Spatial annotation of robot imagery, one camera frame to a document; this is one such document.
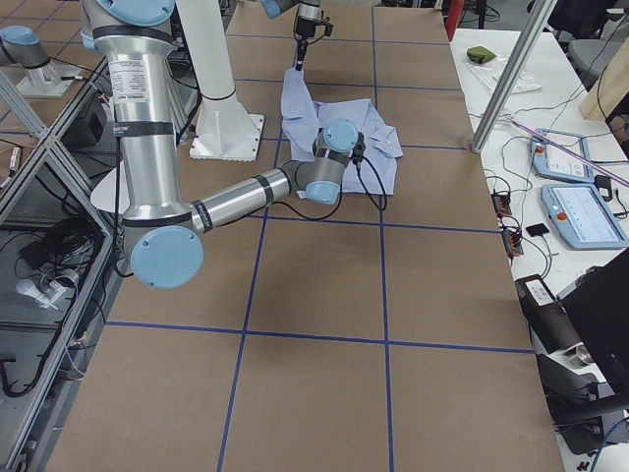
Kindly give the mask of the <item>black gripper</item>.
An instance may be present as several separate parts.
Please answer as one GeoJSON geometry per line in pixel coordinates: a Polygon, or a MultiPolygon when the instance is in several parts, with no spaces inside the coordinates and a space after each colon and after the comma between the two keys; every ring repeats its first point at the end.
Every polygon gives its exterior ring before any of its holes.
{"type": "Polygon", "coordinates": [[[319,18],[306,18],[297,15],[294,24],[294,34],[297,41],[297,52],[295,60],[295,70],[302,71],[307,54],[308,42],[306,39],[315,37],[316,29],[319,25],[319,18]]]}

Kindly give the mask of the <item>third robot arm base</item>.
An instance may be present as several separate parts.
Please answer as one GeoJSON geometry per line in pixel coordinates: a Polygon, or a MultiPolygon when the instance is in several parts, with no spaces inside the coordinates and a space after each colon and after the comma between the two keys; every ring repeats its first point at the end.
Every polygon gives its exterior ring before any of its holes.
{"type": "Polygon", "coordinates": [[[73,82],[83,78],[81,68],[54,62],[37,34],[26,26],[1,28],[1,66],[10,65],[25,70],[25,77],[17,84],[25,97],[60,98],[73,82]]]}

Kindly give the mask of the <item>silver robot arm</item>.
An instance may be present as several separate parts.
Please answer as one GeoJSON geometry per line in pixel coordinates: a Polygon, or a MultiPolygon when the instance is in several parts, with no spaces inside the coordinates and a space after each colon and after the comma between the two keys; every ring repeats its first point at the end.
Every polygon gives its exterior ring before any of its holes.
{"type": "Polygon", "coordinates": [[[118,211],[135,276],[157,289],[181,286],[203,262],[200,236],[301,191],[331,205],[362,134],[345,119],[307,138],[312,161],[290,160],[207,198],[185,202],[179,189],[174,93],[167,64],[170,20],[178,16],[200,88],[193,153],[251,159],[263,119],[239,102],[223,21],[214,1],[85,1],[82,34],[104,54],[113,92],[113,133],[124,167],[116,183],[129,204],[118,211]]]}
{"type": "Polygon", "coordinates": [[[261,0],[260,4],[270,19],[275,19],[297,7],[293,34],[297,42],[294,68],[301,71],[308,47],[315,38],[316,29],[325,24],[320,14],[321,2],[317,0],[261,0]]]}

